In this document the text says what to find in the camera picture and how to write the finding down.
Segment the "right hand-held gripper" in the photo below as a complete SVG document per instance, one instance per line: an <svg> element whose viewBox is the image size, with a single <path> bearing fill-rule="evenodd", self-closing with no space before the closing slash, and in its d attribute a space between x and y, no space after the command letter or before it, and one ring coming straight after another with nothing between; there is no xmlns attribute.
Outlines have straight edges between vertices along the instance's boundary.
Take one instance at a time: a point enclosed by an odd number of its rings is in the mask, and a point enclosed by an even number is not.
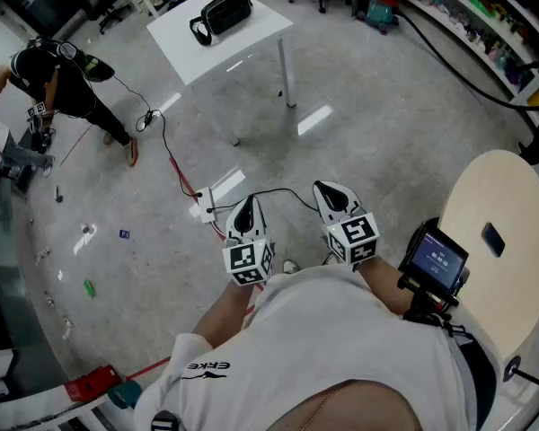
<svg viewBox="0 0 539 431"><path fill-rule="evenodd" d="M338 222L341 216L361 207L357 194L348 187L327 180L315 181L313 193L323 222L331 224L325 226L326 238L338 260L354 267L373 258L380 238L374 215L365 213Z"/></svg>

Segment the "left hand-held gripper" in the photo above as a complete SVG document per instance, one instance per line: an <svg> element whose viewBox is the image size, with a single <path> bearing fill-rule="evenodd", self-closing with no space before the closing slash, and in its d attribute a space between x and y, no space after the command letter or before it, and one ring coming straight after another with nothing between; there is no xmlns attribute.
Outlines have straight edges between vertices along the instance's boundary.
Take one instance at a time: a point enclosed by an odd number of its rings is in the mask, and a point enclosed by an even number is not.
<svg viewBox="0 0 539 431"><path fill-rule="evenodd" d="M256 196L239 202L225 223L223 257L226 273L238 286L256 285L272 275L274 252Z"/></svg>

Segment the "person's right forearm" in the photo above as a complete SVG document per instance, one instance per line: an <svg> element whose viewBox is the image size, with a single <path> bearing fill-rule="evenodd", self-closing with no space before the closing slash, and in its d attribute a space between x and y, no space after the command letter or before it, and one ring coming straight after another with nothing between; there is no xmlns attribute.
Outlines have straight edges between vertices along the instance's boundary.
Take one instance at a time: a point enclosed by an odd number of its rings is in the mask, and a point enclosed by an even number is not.
<svg viewBox="0 0 539 431"><path fill-rule="evenodd" d="M357 268L373 295L389 311L403 316L411 308L413 292L398 287L401 272L383 258L375 256L363 261Z"/></svg>

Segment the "person's left forearm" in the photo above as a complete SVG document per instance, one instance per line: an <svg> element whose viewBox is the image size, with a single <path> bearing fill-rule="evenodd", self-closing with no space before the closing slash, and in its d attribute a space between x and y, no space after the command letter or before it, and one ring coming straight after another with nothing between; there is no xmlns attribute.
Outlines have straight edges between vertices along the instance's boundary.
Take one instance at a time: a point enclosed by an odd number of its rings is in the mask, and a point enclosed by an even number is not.
<svg viewBox="0 0 539 431"><path fill-rule="evenodd" d="M192 333L204 338L211 347L226 343L241 330L253 289L254 285L230 282Z"/></svg>

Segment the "white power strip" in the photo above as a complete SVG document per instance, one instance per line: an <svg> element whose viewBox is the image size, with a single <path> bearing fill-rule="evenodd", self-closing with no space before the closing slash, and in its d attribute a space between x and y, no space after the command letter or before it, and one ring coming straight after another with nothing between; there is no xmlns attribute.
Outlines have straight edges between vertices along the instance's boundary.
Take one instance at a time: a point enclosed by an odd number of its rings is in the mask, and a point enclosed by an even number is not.
<svg viewBox="0 0 539 431"><path fill-rule="evenodd" d="M212 196L212 190L210 187L199 189L196 193L197 202L199 206L199 214L201 222L203 224L211 224L216 221L216 213L214 209L214 202Z"/></svg>

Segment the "black chest-mounted screen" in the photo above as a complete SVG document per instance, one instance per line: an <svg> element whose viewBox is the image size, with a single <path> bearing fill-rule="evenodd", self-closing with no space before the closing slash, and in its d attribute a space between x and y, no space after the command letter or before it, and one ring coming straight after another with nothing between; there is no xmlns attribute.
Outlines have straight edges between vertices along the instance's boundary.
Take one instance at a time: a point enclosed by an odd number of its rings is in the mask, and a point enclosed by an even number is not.
<svg viewBox="0 0 539 431"><path fill-rule="evenodd" d="M398 267L397 286L413 292L411 306L403 315L408 321L449 321L449 311L459 305L458 294L470 271L468 252L437 227L431 218L415 231Z"/></svg>

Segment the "person's white t-shirt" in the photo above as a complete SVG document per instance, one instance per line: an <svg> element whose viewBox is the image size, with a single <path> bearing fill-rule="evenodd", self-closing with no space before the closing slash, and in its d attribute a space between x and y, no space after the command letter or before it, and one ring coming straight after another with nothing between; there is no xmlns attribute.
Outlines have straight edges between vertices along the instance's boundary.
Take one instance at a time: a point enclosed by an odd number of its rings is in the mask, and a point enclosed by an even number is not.
<svg viewBox="0 0 539 431"><path fill-rule="evenodd" d="M356 270L327 265L252 292L219 347L180 334L134 421L151 431L167 410L179 431L479 431L498 376L470 326L408 321Z"/></svg>

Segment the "black phone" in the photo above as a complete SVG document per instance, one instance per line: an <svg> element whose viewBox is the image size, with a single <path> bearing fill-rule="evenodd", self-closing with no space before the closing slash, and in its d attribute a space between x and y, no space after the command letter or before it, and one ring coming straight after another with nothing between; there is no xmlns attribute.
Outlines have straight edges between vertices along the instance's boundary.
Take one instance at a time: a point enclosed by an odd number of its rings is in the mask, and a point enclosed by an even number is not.
<svg viewBox="0 0 539 431"><path fill-rule="evenodd" d="M492 223L487 223L482 229L482 239L490 248L496 258L500 258L503 254L506 243L499 235L497 229Z"/></svg>

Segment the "round wooden table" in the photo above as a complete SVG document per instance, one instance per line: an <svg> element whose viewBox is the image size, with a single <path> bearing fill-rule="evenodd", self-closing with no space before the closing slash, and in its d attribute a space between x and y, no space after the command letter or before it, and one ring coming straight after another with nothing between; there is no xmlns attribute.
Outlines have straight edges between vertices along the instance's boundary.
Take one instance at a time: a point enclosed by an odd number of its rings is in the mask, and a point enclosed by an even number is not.
<svg viewBox="0 0 539 431"><path fill-rule="evenodd" d="M506 243L500 258L482 239L487 223ZM539 176L509 151L480 155L455 183L438 227L468 252L461 304L510 358L539 320Z"/></svg>

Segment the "white rectangular table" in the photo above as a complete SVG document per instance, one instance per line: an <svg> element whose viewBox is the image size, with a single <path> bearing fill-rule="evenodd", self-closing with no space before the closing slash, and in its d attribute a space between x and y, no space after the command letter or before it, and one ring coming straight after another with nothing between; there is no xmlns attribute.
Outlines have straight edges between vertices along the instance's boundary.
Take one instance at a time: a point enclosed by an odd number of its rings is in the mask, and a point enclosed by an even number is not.
<svg viewBox="0 0 539 431"><path fill-rule="evenodd" d="M283 97L289 108L296 106L296 82L292 50L287 32L293 23L258 0L252 15L215 39L211 46L199 45L190 33L190 20L212 0L187 0L147 25L157 46L180 77L184 91L193 95L206 122L227 144L239 138L229 119L229 108L216 96L206 93L208 82L244 60L255 50L275 43L278 48Z"/></svg>

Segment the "teal and red vacuum cleaner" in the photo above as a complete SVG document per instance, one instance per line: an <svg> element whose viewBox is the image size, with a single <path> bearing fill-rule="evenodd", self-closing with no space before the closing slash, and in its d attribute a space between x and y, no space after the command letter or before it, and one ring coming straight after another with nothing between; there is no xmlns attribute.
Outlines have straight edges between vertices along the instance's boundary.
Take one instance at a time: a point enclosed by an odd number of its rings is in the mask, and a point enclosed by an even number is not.
<svg viewBox="0 0 539 431"><path fill-rule="evenodd" d="M356 18L386 35L390 27L399 25L395 15L398 5L399 0L358 0Z"/></svg>

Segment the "teal cup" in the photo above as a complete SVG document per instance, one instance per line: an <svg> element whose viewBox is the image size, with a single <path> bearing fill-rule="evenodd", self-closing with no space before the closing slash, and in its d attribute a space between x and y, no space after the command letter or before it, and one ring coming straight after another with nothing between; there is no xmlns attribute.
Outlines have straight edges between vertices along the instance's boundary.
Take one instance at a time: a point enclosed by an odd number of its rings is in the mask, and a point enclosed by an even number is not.
<svg viewBox="0 0 539 431"><path fill-rule="evenodd" d="M139 383L128 380L109 389L107 396L111 403L119 409L134 409L142 392Z"/></svg>

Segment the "red box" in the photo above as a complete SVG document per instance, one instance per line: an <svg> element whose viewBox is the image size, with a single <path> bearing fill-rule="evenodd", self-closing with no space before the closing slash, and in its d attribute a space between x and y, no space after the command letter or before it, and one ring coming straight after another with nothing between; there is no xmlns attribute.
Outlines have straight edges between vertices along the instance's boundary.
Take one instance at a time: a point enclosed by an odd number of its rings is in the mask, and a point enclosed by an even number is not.
<svg viewBox="0 0 539 431"><path fill-rule="evenodd" d="M106 365L65 383L64 387L72 402L87 402L97 399L119 384L119 375L111 365Z"/></svg>

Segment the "white storage shelf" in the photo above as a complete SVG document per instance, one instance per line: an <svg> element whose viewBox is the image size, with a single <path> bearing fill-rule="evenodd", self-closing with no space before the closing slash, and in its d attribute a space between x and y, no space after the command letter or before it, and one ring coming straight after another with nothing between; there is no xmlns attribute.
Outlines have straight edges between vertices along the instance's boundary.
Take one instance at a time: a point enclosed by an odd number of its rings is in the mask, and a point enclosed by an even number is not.
<svg viewBox="0 0 539 431"><path fill-rule="evenodd" d="M406 0L472 50L539 124L539 0Z"/></svg>

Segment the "white rack shelf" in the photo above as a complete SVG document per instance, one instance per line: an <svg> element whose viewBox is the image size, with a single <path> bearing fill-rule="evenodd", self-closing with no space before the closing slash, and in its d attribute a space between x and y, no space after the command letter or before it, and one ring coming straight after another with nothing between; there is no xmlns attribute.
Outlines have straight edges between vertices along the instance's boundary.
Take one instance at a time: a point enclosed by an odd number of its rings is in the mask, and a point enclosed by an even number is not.
<svg viewBox="0 0 539 431"><path fill-rule="evenodd" d="M0 431L33 427L72 409L64 387L66 372L49 347L30 345L0 350Z"/></svg>

